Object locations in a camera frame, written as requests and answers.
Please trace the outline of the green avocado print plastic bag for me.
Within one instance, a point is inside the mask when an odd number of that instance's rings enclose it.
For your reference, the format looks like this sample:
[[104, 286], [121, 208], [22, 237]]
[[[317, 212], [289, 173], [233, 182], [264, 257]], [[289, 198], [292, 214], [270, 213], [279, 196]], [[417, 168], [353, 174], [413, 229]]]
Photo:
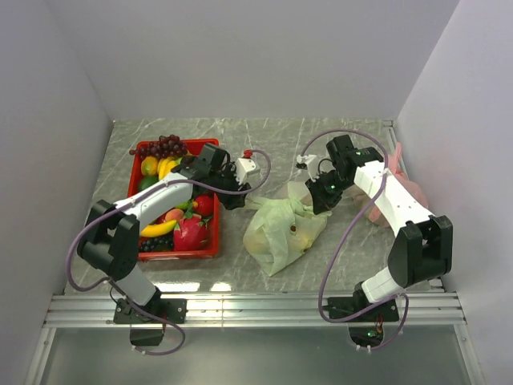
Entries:
[[303, 182], [290, 181], [273, 198], [249, 197], [255, 213], [243, 236], [246, 251], [270, 277], [308, 251], [327, 226], [331, 212], [315, 214]]

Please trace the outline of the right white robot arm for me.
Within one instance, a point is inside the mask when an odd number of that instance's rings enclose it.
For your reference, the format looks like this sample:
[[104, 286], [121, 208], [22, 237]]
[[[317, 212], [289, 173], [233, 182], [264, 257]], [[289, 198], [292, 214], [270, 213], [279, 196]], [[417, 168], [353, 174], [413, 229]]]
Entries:
[[321, 160], [301, 152], [297, 167], [309, 174], [305, 185], [316, 214], [330, 211], [343, 192], [356, 186], [370, 199], [357, 214], [376, 207], [388, 221], [395, 240], [386, 267], [357, 285], [353, 311], [362, 320], [377, 315], [382, 303], [419, 282], [448, 274], [452, 268], [453, 225], [435, 216], [397, 180], [385, 148], [356, 148], [350, 131], [335, 130], [326, 149], [332, 170], [323, 172]]

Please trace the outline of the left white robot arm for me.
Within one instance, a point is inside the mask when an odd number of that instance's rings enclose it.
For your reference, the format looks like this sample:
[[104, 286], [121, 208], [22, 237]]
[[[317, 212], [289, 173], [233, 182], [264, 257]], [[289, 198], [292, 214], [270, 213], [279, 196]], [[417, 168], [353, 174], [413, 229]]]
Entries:
[[170, 209], [206, 191], [228, 209], [243, 207], [251, 192], [247, 179], [259, 172], [251, 151], [232, 160], [215, 144], [205, 144], [198, 156], [182, 160], [152, 186], [114, 204], [98, 201], [75, 238], [68, 255], [78, 255], [104, 273], [142, 322], [170, 319], [160, 290], [137, 265], [143, 231]]

